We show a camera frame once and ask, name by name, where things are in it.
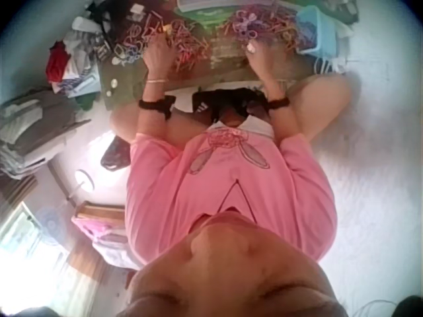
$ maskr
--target clothing pile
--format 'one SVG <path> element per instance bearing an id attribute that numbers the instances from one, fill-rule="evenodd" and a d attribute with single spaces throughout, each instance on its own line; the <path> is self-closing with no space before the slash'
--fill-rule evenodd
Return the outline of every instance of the clothing pile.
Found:
<path id="1" fill-rule="evenodd" d="M 84 202 L 72 217 L 72 222 L 93 241 L 93 248 L 108 264 L 139 270 L 143 265 L 128 244 L 124 215 L 123 208 L 118 210 Z"/>
<path id="2" fill-rule="evenodd" d="M 99 90 L 96 85 L 95 89 L 84 91 L 99 84 L 94 42 L 94 34 L 72 30 L 50 48 L 46 75 L 55 93 L 74 97 Z"/>
<path id="3" fill-rule="evenodd" d="M 51 90 L 34 90 L 0 106 L 0 170 L 20 180 L 65 149 L 75 129 L 75 105 Z"/>

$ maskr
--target fan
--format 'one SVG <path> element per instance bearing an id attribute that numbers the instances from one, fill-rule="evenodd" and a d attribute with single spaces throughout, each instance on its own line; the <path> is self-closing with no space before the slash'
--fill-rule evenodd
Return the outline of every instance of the fan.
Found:
<path id="1" fill-rule="evenodd" d="M 66 197 L 65 201 L 57 207 L 43 207 L 35 213 L 35 221 L 42 229 L 42 240 L 48 245 L 63 243 L 67 236 L 67 221 L 64 209 L 69 200 L 79 189 L 86 192 L 93 192 L 95 189 L 93 179 L 84 170 L 75 171 L 77 187 Z"/>

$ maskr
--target plastic container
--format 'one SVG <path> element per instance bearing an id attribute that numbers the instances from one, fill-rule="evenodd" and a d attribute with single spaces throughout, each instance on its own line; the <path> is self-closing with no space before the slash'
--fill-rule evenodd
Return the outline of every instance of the plastic container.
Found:
<path id="1" fill-rule="evenodd" d="M 297 12 L 297 22 L 310 22 L 316 26 L 317 40 L 316 47 L 307 50 L 297 49 L 301 55 L 313 55 L 317 58 L 332 59 L 337 54 L 336 27 L 334 21 L 324 15 L 314 5 L 305 7 Z"/>

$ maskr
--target window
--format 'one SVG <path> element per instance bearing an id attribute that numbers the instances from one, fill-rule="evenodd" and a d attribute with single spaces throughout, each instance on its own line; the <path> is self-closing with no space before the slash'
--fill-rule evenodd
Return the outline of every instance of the window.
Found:
<path id="1" fill-rule="evenodd" d="M 69 252 L 43 233 L 24 203 L 0 227 L 0 307 L 6 314 L 49 306 L 88 316 L 98 283 L 70 267 Z"/>

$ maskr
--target bracelet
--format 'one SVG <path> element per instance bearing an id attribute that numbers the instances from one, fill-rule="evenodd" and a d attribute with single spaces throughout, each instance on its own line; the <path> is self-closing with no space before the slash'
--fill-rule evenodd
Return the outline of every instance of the bracelet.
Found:
<path id="1" fill-rule="evenodd" d="M 167 79 L 148 79 L 147 84 L 167 83 Z"/>
<path id="2" fill-rule="evenodd" d="M 287 97 L 279 100 L 273 100 L 271 102 L 264 103 L 264 109 L 269 112 L 269 110 L 276 110 L 283 107 L 288 107 L 291 104 Z"/>
<path id="3" fill-rule="evenodd" d="M 165 119 L 168 120 L 171 117 L 171 107 L 175 100 L 175 96 L 165 96 L 164 99 L 160 99 L 156 102 L 146 102 L 140 100 L 138 102 L 138 106 L 144 110 L 156 110 L 161 114 L 164 114 Z"/>

